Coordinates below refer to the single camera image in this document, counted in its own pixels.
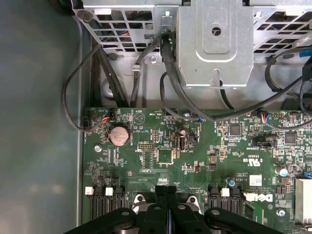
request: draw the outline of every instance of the screw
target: screw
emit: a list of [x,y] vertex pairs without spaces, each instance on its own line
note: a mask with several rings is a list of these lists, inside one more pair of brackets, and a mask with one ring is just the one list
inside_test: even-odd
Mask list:
[[94,146],[94,151],[99,153],[99,152],[102,151],[102,147],[99,144],[97,144],[97,145]]
[[283,209],[278,209],[276,214],[280,217],[284,217],[286,213]]
[[219,214],[220,214],[220,212],[217,211],[217,210],[212,210],[211,213],[212,213],[213,215],[219,215]]
[[151,56],[151,63],[154,64],[157,62],[156,56]]
[[186,207],[183,206],[183,205],[178,205],[177,207],[178,207],[178,209],[180,209],[180,210],[185,210],[185,208],[186,208]]

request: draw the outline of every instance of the black cable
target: black cable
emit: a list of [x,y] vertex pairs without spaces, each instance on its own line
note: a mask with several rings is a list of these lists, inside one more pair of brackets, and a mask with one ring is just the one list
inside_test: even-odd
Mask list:
[[[145,50],[140,54],[138,57],[136,64],[142,65],[142,62],[150,52],[154,51],[157,47],[159,47],[160,38],[157,38],[153,41],[152,44],[150,44],[148,47],[145,48]],[[138,89],[140,86],[140,72],[134,72],[133,76],[133,90],[131,93],[131,99],[130,99],[130,107],[136,107],[137,106],[137,96],[138,96]]]
[[295,86],[297,86],[301,80],[302,77],[296,79],[293,83],[291,83],[290,85],[288,85],[284,90],[282,90],[281,92],[273,95],[272,97],[256,104],[253,106],[250,106],[248,108],[242,109],[242,110],[237,110],[231,113],[227,113],[227,114],[221,114],[221,115],[216,115],[216,116],[210,116],[206,113],[204,113],[203,111],[201,111],[200,109],[198,109],[194,103],[192,103],[192,101],[187,97],[187,95],[185,94],[180,82],[179,82],[179,77],[176,71],[176,66],[175,66],[175,61],[173,59],[172,56],[172,51],[171,51],[171,47],[170,47],[170,43],[169,40],[164,39],[163,40],[163,45],[162,45],[162,55],[163,55],[163,59],[165,62],[165,66],[169,75],[169,79],[170,79],[170,83],[172,84],[175,92],[177,93],[177,95],[179,96],[179,98],[181,99],[181,101],[187,106],[188,109],[190,109],[192,112],[194,112],[195,114],[197,114],[198,116],[206,119],[206,120],[210,120],[210,121],[223,121],[223,120],[228,120],[231,118],[236,118],[242,115],[245,115],[249,112],[255,111],[257,109],[263,108],[265,106],[268,106],[270,104],[272,104],[273,102],[277,101],[278,99],[280,99],[281,97],[283,97],[285,94],[287,94],[291,89],[293,89]]
[[[299,53],[301,51],[305,51],[307,49],[311,49],[311,46],[301,46],[301,47],[296,47],[290,50],[286,50],[280,54],[278,54],[277,56],[271,58],[268,62],[268,65],[265,69],[264,72],[264,77],[265,77],[265,81],[267,83],[267,85],[271,88],[272,92],[280,92],[282,90],[281,87],[279,87],[273,80],[271,77],[271,67],[272,65],[274,65],[277,61],[277,59],[279,57],[282,57],[284,55],[289,55],[289,54],[294,54],[294,53]],[[298,96],[294,93],[288,93],[289,96],[291,96],[292,98],[294,98],[296,101],[298,101]]]
[[225,89],[220,89],[222,100],[224,101],[224,104],[230,109],[234,110],[234,107],[230,104],[230,101],[228,100],[228,97],[226,96]]
[[191,120],[191,121],[198,121],[199,118],[198,117],[185,117],[185,116],[181,116],[179,114],[177,114],[176,112],[174,112],[173,110],[171,110],[169,107],[167,107],[166,103],[165,103],[165,85],[164,85],[164,79],[165,77],[168,75],[167,72],[165,72],[164,74],[162,74],[162,76],[160,77],[160,84],[159,84],[159,89],[160,89],[160,99],[161,99],[161,103],[162,106],[164,107],[164,109],[171,114],[174,117],[177,118],[181,118],[184,120]]
[[78,127],[74,121],[72,120],[70,113],[68,111],[68,107],[67,107],[67,102],[66,102],[66,90],[68,87],[69,82],[74,78],[74,76],[77,74],[77,72],[84,66],[84,64],[92,57],[92,55],[99,49],[101,48],[101,45],[98,44],[96,47],[93,48],[93,50],[91,52],[88,53],[88,55],[82,60],[82,62],[78,65],[78,67],[72,72],[72,74],[67,78],[67,80],[64,82],[63,84],[63,88],[62,88],[62,108],[64,110],[64,113],[66,115],[67,120],[69,121],[69,123],[78,131],[83,131],[83,132],[92,132],[93,130],[97,129],[101,124],[102,121],[97,122],[93,127],[91,128],[87,128],[87,129],[83,129]]
[[129,104],[127,102],[126,95],[121,87],[121,84],[119,82],[119,79],[113,70],[107,55],[104,50],[97,51],[97,56],[99,59],[99,62],[103,68],[103,71],[106,75],[107,81],[109,83],[109,86],[112,90],[114,99],[117,103],[118,107],[129,107]]
[[302,84],[300,87],[300,93],[299,93],[300,108],[304,114],[306,114],[309,117],[312,117],[311,110],[307,109],[303,104],[304,87],[305,87],[306,83],[307,83],[307,81],[302,81]]
[[297,130],[297,129],[300,129],[300,128],[304,128],[304,127],[307,127],[309,125],[312,124],[312,119],[309,120],[308,122],[306,123],[303,123],[303,124],[300,124],[300,125],[297,125],[297,126],[294,126],[294,127],[277,127],[277,126],[273,126],[269,123],[266,123],[265,125],[272,128],[272,129],[275,129],[275,130],[278,130],[278,131],[290,131],[290,130]]

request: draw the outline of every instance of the motherboard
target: motherboard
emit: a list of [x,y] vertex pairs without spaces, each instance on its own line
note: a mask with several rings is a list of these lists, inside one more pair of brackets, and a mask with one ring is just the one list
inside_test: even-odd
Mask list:
[[[267,113],[276,126],[309,119],[298,111]],[[286,234],[311,233],[311,126],[275,131],[262,114],[210,122],[163,109],[86,109],[85,127],[103,124],[83,137],[83,223],[133,207],[138,194],[153,202],[156,185],[174,185],[196,198],[202,214],[220,207]]]

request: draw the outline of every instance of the green circuit board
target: green circuit board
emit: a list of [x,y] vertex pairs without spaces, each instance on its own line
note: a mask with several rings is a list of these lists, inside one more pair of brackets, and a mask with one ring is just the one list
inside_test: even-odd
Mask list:
[[[163,109],[130,108],[86,109],[85,127],[108,111],[109,120],[83,137],[83,223],[119,206],[131,207],[138,193],[152,193],[156,185],[175,185],[179,193],[195,195],[203,212],[211,207],[211,188],[239,189],[240,215],[286,234],[306,232],[296,224],[294,180],[312,170],[311,128],[276,132],[262,124],[259,113],[210,122],[185,121]],[[297,111],[268,113],[276,126],[306,121]],[[124,130],[122,136],[112,131],[117,128]],[[277,168],[288,175],[281,177]],[[103,197],[105,187],[113,187],[114,195],[122,188],[122,200],[99,208],[87,191],[91,187]],[[246,194],[253,194],[254,201],[247,201]],[[284,216],[277,215],[280,210]]]

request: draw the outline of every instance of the blue connector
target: blue connector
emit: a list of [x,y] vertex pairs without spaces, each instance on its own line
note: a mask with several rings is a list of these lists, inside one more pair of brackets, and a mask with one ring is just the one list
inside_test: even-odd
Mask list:
[[304,175],[306,178],[312,179],[312,172],[303,172],[303,175]]

